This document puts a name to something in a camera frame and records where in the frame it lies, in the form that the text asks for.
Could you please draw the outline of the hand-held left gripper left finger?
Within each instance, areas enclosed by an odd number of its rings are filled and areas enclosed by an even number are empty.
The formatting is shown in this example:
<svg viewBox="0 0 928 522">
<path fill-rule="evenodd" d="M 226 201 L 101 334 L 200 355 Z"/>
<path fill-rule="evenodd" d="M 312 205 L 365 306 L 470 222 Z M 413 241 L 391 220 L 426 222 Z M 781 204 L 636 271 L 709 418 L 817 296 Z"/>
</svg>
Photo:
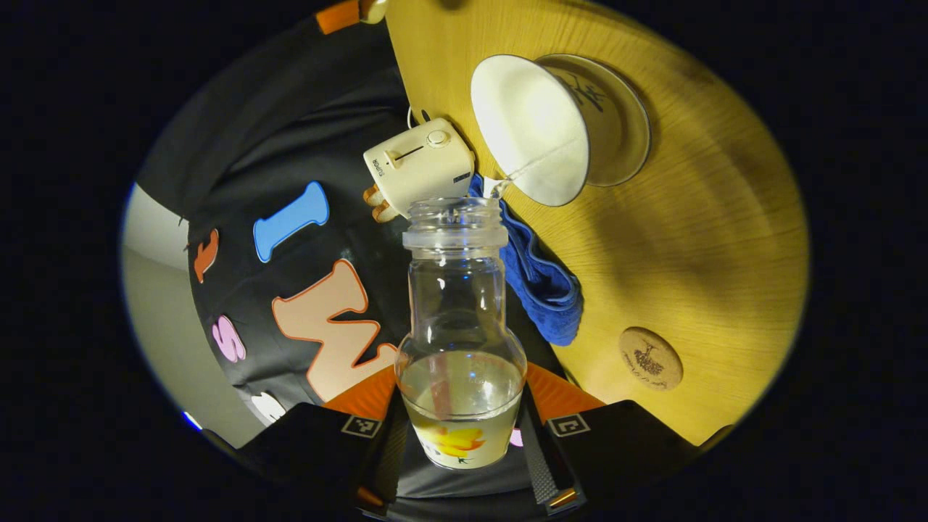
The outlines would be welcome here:
<svg viewBox="0 0 928 522">
<path fill-rule="evenodd" d="M 299 403 L 239 450 L 260 476 L 311 508 L 388 518 L 408 416 L 388 366 L 323 406 Z"/>
</svg>

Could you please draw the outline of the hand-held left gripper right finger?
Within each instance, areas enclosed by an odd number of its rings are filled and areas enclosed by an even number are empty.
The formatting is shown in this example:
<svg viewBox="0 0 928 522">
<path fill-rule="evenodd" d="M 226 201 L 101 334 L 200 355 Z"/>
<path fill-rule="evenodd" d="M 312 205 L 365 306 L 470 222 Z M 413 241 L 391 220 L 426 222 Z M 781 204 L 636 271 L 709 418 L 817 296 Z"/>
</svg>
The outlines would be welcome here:
<svg viewBox="0 0 928 522">
<path fill-rule="evenodd" d="M 526 377 L 519 427 L 536 502 L 551 518 L 626 501 L 700 455 L 633 400 L 604 403 L 533 363 Z"/>
</svg>

